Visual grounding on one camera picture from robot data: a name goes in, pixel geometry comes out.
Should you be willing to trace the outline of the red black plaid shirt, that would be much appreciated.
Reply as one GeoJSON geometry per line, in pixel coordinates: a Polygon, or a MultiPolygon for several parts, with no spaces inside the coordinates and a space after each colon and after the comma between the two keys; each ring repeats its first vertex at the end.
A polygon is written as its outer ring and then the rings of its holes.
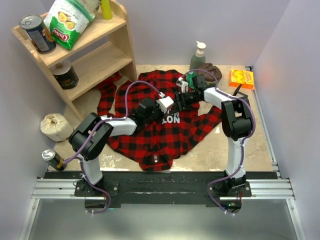
{"type": "MultiPolygon", "coordinates": [[[[172,70],[154,70],[141,73],[140,83],[131,81],[116,87],[121,79],[117,72],[98,84],[101,93],[97,107],[100,116],[121,118],[126,110],[135,110],[145,99],[155,99],[157,90],[171,98],[178,91],[176,81],[181,73],[172,70]]],[[[199,103],[190,110],[165,116],[161,122],[147,124],[136,135],[110,137],[107,145],[117,153],[136,161],[143,171],[158,172],[172,167],[173,160],[187,154],[201,142],[220,122],[221,110],[213,106],[208,113],[199,115],[199,103]]]]}

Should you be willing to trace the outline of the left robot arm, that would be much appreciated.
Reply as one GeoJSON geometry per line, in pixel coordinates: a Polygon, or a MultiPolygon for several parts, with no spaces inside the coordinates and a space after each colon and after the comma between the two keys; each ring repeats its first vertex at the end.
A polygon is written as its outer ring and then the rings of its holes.
{"type": "Polygon", "coordinates": [[[145,98],[129,116],[121,118],[90,113],[71,134],[69,143],[75,154],[64,162],[69,163],[73,159],[78,159],[82,177],[87,182],[86,191],[92,196],[99,196],[101,193],[107,196],[103,187],[99,155],[109,138],[138,134],[148,124],[160,121],[173,105],[172,98],[165,96],[156,101],[145,98]]]}

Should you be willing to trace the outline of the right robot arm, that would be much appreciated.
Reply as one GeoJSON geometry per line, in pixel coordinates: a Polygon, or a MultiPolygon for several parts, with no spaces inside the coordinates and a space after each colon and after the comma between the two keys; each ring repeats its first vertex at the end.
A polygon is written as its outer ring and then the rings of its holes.
{"type": "Polygon", "coordinates": [[[216,84],[208,82],[202,75],[192,78],[194,89],[188,91],[189,84],[181,76],[176,85],[181,91],[174,93],[174,105],[171,113],[182,112],[192,104],[204,101],[221,110],[222,130],[228,139],[228,160],[224,177],[210,184],[221,183],[220,193],[233,197],[246,184],[244,168],[245,150],[248,139],[256,129],[256,120],[244,97],[237,97],[219,89],[216,84]]]}

